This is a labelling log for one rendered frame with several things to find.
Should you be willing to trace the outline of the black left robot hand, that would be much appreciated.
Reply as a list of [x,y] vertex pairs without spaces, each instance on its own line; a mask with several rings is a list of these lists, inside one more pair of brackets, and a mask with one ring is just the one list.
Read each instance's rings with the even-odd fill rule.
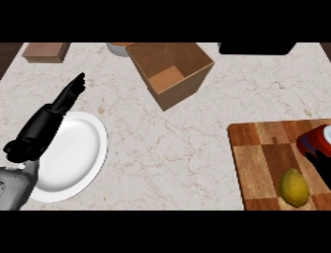
[[79,73],[59,92],[54,101],[44,104],[26,121],[16,138],[3,147],[5,158],[13,163],[34,161],[45,152],[54,139],[65,114],[84,91],[84,73]]

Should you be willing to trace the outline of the yellow lemon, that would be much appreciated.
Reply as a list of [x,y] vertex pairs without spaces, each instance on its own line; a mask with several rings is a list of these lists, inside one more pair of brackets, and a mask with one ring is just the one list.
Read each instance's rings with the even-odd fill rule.
[[300,208],[306,205],[309,199],[307,184],[294,168],[289,168],[279,178],[278,193],[292,207]]

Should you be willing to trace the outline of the wooden cutting board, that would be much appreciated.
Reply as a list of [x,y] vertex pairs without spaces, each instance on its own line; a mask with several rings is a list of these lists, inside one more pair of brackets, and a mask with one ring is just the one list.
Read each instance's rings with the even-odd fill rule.
[[[295,138],[331,119],[227,125],[227,137],[246,211],[331,211],[331,191],[306,157],[295,147]],[[282,174],[294,168],[307,189],[307,203],[294,208],[278,193]]]

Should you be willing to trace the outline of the open cardboard box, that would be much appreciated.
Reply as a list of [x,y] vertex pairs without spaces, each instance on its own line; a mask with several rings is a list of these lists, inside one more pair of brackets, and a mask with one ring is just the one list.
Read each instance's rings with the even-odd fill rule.
[[134,42],[125,50],[165,111],[196,92],[214,61],[195,42]]

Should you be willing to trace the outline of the white round plate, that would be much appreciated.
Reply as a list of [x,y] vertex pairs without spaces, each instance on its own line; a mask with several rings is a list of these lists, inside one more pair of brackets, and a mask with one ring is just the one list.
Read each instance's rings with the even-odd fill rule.
[[103,123],[84,112],[68,112],[39,158],[38,182],[31,199],[54,203],[73,197],[100,171],[106,152]]

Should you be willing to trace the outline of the red can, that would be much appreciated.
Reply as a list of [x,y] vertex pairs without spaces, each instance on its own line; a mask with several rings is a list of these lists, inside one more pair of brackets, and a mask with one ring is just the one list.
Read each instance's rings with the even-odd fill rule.
[[331,125],[322,125],[309,130],[295,139],[295,147],[301,155],[314,154],[319,150],[325,156],[331,156]]

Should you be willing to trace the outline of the small brown wooden block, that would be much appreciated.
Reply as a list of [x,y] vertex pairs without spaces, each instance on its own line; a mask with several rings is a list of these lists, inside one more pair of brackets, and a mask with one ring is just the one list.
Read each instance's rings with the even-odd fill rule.
[[62,63],[68,42],[31,42],[22,56],[31,63]]

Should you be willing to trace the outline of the grey pot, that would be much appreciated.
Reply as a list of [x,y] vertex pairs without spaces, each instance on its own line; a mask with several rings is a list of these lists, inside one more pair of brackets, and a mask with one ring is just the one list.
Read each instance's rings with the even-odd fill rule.
[[128,56],[128,52],[125,50],[125,47],[130,45],[128,42],[109,42],[106,44],[109,51],[121,57],[127,57]]

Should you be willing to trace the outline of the black appliance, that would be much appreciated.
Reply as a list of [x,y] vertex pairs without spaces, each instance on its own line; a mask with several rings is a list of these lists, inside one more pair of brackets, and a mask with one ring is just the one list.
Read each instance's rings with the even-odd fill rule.
[[218,53],[245,55],[286,55],[292,47],[294,42],[220,42]]

